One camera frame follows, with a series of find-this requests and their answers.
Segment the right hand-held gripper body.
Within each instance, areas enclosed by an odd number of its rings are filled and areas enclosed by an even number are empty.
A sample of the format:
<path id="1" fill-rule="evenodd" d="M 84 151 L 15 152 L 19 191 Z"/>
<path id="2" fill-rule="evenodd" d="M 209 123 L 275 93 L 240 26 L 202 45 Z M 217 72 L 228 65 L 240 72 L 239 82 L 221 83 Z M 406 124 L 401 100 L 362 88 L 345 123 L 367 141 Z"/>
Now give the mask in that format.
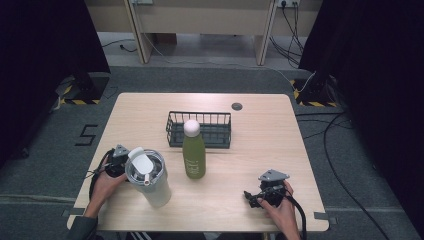
<path id="1" fill-rule="evenodd" d="M 288 174 L 274 169 L 267 170 L 259 177 L 261 197 L 270 205 L 279 206 L 287 191 L 284 181 L 288 178 Z"/>

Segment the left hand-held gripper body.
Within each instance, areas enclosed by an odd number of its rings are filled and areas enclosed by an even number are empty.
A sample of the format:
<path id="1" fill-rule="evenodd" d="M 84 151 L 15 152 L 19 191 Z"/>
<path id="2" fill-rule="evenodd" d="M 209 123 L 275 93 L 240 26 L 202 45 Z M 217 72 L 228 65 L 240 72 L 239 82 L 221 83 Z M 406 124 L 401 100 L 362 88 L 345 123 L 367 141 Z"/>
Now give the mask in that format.
<path id="1" fill-rule="evenodd" d="M 128 154 L 129 150 L 120 144 L 107 153 L 105 171 L 110 177 L 116 178 L 125 173 Z"/>

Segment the white tumbler with lid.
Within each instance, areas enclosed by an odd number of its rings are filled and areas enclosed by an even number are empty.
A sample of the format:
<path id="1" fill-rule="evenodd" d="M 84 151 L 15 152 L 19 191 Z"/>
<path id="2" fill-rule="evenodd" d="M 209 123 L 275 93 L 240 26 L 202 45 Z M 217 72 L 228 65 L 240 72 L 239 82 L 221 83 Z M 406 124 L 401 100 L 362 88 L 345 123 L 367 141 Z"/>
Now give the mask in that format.
<path id="1" fill-rule="evenodd" d="M 137 147 L 128 154 L 125 173 L 129 182 L 152 207 L 166 205 L 171 198 L 168 173 L 162 155 L 151 149 Z"/>

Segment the green bottle with white cap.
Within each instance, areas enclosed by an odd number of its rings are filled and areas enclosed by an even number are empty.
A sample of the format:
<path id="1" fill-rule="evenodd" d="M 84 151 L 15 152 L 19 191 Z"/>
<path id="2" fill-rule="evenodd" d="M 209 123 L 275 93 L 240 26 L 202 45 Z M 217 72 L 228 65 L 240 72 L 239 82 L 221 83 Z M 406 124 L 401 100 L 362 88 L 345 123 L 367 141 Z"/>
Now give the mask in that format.
<path id="1" fill-rule="evenodd" d="M 184 123 L 183 160 L 186 174 L 191 179 L 200 179 L 206 173 L 205 145 L 196 120 Z"/>

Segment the black wire basket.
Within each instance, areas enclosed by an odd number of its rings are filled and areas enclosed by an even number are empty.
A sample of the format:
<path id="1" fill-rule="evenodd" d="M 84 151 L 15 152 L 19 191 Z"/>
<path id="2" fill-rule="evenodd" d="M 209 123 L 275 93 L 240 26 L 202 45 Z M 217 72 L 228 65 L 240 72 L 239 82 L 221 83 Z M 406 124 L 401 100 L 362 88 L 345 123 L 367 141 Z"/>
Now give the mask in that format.
<path id="1" fill-rule="evenodd" d="M 170 147 L 182 147 L 184 124 L 196 120 L 200 124 L 206 148 L 229 149 L 231 144 L 232 115 L 228 112 L 186 112 L 170 111 L 167 117 L 166 132 Z"/>

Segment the person's right hand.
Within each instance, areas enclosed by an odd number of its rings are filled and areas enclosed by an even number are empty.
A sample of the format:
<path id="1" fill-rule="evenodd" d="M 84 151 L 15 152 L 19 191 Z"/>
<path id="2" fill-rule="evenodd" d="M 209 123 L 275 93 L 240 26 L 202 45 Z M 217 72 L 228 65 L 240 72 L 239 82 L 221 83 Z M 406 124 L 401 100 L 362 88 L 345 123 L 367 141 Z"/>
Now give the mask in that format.
<path id="1" fill-rule="evenodd" d="M 270 205 L 262 198 L 258 199 L 258 203 L 265 209 L 266 216 L 270 217 L 282 232 L 298 231 L 295 207 L 288 199 L 284 198 L 278 207 Z"/>

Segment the person's left hand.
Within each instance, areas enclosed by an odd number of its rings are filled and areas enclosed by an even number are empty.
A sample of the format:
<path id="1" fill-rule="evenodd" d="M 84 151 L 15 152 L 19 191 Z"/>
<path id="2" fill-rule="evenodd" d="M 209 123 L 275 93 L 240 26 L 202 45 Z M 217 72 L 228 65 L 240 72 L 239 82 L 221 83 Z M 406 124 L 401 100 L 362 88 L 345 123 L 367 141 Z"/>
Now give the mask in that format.
<path id="1" fill-rule="evenodd" d="M 106 200 L 114 193 L 117 187 L 127 180 L 127 176 L 122 174 L 118 177 L 111 177 L 103 170 L 94 185 L 90 203 L 87 211 L 99 211 Z"/>

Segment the black floor tape mark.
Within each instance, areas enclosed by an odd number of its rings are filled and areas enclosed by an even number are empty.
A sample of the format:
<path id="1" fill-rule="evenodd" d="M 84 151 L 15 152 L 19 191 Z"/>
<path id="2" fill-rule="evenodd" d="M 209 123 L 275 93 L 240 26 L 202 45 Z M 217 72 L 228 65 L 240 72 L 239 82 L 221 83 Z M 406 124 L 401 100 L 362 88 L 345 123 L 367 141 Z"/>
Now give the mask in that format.
<path id="1" fill-rule="evenodd" d="M 85 124 L 79 135 L 80 141 L 76 142 L 75 146 L 91 146 L 96 138 L 96 135 L 91 133 L 91 130 L 97 127 L 97 124 Z"/>

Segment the grey tape strip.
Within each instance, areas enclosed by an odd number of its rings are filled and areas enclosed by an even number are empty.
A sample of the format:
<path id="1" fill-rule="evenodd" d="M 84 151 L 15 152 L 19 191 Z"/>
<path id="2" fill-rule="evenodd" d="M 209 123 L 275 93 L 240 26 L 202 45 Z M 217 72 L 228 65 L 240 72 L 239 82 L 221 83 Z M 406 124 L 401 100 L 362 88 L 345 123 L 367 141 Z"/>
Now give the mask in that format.
<path id="1" fill-rule="evenodd" d="M 83 215 L 85 212 L 85 208 L 71 208 L 65 209 L 62 212 L 62 217 L 69 217 L 70 215 Z"/>
<path id="2" fill-rule="evenodd" d="M 327 220 L 330 225 L 337 225 L 338 221 L 336 217 L 330 216 L 325 212 L 314 212 L 314 218 L 317 220 Z"/>

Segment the stand base with hazard tape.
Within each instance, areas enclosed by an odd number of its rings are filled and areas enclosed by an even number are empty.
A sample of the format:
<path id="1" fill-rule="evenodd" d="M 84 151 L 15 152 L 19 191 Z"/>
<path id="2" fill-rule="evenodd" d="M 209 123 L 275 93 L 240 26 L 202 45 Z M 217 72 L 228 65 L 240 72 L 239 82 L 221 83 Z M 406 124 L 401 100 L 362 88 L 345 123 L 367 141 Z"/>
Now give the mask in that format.
<path id="1" fill-rule="evenodd" d="M 295 101 L 301 106 L 336 107 L 334 94 L 326 81 L 317 81 L 313 76 L 290 81 Z"/>
<path id="2" fill-rule="evenodd" d="M 73 76 L 66 77 L 58 86 L 60 104 L 97 105 L 110 79 L 109 73 L 94 72 L 88 74 L 86 82 Z"/>

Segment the dark curtain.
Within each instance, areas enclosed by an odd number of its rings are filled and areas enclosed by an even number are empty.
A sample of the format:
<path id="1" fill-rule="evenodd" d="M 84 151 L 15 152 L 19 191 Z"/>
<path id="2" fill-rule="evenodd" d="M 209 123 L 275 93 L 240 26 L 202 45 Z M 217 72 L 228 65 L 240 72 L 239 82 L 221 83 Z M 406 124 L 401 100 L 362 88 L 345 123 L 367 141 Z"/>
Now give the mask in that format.
<path id="1" fill-rule="evenodd" d="M 424 0 L 322 0 L 301 68 L 332 75 L 424 238 Z"/>
<path id="2" fill-rule="evenodd" d="M 64 78 L 108 70 L 85 0 L 0 0 L 0 168 Z"/>

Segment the beige wooden desk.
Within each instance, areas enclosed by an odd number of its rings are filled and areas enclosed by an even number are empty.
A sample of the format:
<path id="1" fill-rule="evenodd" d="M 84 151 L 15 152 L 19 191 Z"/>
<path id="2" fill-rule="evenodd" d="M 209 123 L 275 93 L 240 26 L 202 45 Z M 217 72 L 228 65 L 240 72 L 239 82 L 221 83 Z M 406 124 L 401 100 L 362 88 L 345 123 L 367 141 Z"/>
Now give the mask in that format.
<path id="1" fill-rule="evenodd" d="M 269 38 L 310 34 L 324 0 L 84 0 L 99 32 L 131 32 L 140 62 L 150 61 L 154 34 L 218 34 L 253 38 L 256 63 L 265 63 Z"/>

